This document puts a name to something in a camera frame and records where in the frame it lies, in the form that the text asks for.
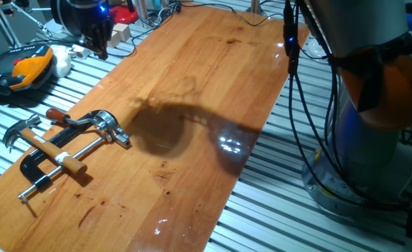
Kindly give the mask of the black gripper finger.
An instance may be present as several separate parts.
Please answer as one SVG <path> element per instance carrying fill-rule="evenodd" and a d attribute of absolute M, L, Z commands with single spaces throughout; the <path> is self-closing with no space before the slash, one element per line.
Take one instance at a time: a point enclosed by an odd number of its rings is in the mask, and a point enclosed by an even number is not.
<path fill-rule="evenodd" d="M 96 36 L 86 36 L 84 34 L 81 34 L 78 38 L 78 44 L 81 47 L 93 51 L 94 53 L 99 52 L 99 41 Z"/>
<path fill-rule="evenodd" d="M 100 59 L 107 59 L 107 43 L 111 39 L 114 22 L 110 17 L 95 26 L 95 45 Z"/>

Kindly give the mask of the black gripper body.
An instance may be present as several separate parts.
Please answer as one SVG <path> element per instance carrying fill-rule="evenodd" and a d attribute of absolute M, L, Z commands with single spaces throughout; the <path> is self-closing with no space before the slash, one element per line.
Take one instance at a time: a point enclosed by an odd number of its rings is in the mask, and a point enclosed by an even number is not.
<path fill-rule="evenodd" d="M 89 29 L 99 26 L 108 17 L 109 5 L 107 0 L 68 0 L 74 14 L 74 24 L 82 34 Z"/>

